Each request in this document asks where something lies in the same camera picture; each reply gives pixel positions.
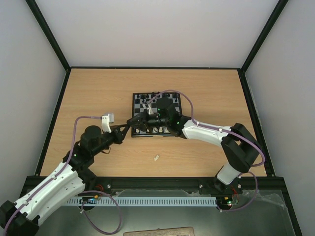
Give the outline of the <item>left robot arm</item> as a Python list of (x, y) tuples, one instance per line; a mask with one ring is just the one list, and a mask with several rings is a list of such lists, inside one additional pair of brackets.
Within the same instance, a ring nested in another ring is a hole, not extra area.
[(111, 132), (103, 132), (95, 125), (87, 127), (49, 176), (15, 202), (1, 205), (0, 226), (4, 235), (33, 236), (66, 201), (84, 191), (92, 193), (96, 175), (89, 166), (94, 157), (112, 144), (121, 144), (128, 130), (127, 124), (112, 126)]

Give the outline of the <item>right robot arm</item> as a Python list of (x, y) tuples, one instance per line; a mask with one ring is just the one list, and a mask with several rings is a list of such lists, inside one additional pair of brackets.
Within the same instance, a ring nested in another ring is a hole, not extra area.
[(145, 104), (144, 110), (129, 119), (127, 124), (143, 132), (165, 127), (175, 137), (222, 147), (227, 163), (216, 174), (215, 180), (215, 188), (222, 193), (231, 188), (235, 178), (250, 170), (260, 151), (257, 141), (242, 124), (229, 127), (197, 122), (178, 112), (166, 97), (157, 100), (155, 112), (148, 103)]

